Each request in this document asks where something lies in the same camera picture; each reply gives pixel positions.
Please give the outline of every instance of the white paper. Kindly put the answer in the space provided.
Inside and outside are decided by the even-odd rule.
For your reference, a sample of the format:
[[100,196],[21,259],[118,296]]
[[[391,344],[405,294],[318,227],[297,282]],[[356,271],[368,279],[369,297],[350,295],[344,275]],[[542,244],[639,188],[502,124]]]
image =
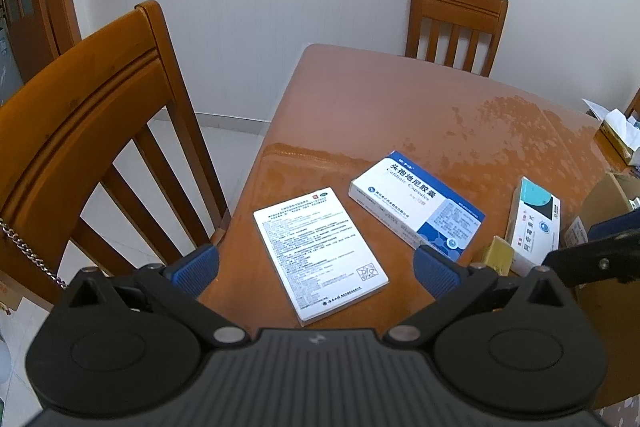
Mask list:
[[640,129],[634,127],[628,122],[618,109],[611,111],[606,117],[605,122],[615,131],[620,139],[632,151],[638,150],[640,147]]
[[589,106],[589,109],[593,112],[596,118],[600,121],[604,120],[604,117],[609,114],[609,109],[598,105],[595,102],[590,102],[589,100],[583,98],[582,101]]
[[388,283],[331,188],[257,210],[254,218],[303,325]]
[[577,216],[566,232],[564,232],[564,244],[568,247],[575,247],[587,241],[587,231],[584,228],[580,216]]

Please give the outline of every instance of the metal screw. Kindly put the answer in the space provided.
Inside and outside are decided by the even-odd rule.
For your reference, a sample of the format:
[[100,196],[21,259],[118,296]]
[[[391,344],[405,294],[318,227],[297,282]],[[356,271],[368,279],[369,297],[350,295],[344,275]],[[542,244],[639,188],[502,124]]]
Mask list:
[[214,331],[213,338],[222,344],[235,344],[244,339],[245,335],[244,330],[238,327],[225,326]]
[[420,338],[420,330],[415,326],[394,326],[388,334],[396,342],[413,342]]

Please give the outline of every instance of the blue gripper pad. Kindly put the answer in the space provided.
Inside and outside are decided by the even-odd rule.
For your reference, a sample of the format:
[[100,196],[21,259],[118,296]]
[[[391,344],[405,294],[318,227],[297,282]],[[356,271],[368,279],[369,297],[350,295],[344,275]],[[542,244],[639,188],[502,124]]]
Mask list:
[[439,299],[459,286],[468,271],[430,245],[421,245],[414,252],[414,276],[434,299]]
[[196,248],[171,266],[167,266],[162,274],[172,285],[196,299],[216,278],[219,266],[218,248],[208,244]]

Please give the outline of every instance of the dark blue object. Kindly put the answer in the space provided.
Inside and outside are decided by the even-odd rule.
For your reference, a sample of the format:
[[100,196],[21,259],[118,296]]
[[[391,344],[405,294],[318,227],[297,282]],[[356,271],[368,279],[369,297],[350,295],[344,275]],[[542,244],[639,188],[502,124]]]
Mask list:
[[435,299],[459,286],[468,270],[454,263],[431,245],[421,245],[414,253],[414,276]]
[[622,216],[609,219],[608,221],[592,225],[587,232],[587,239],[589,241],[596,241],[597,239],[603,239],[611,235],[619,234],[620,232],[635,229],[640,229],[640,208],[622,214]]
[[167,266],[162,274],[171,284],[196,299],[216,278],[220,267],[218,248],[202,245],[180,261]]

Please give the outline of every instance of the metal chain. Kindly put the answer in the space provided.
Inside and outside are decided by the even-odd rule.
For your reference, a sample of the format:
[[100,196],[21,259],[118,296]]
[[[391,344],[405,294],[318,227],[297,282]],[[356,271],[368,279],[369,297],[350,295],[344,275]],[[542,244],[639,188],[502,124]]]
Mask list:
[[18,249],[23,254],[25,254],[25,256],[27,256],[29,261],[31,261],[35,266],[40,268],[51,279],[53,279],[54,283],[60,286],[63,290],[66,290],[66,283],[62,279],[60,279],[60,277],[54,274],[49,268],[47,268],[47,265],[45,264],[45,262],[40,257],[38,257],[34,253],[34,251],[31,250],[31,248],[29,248],[29,245],[27,245],[20,238],[20,236],[17,233],[15,233],[14,229],[12,229],[8,224],[4,222],[4,220],[2,220],[2,217],[0,217],[0,229],[2,229],[2,231],[4,232],[4,235],[6,235],[6,237],[11,239],[14,242],[14,245],[18,247]]

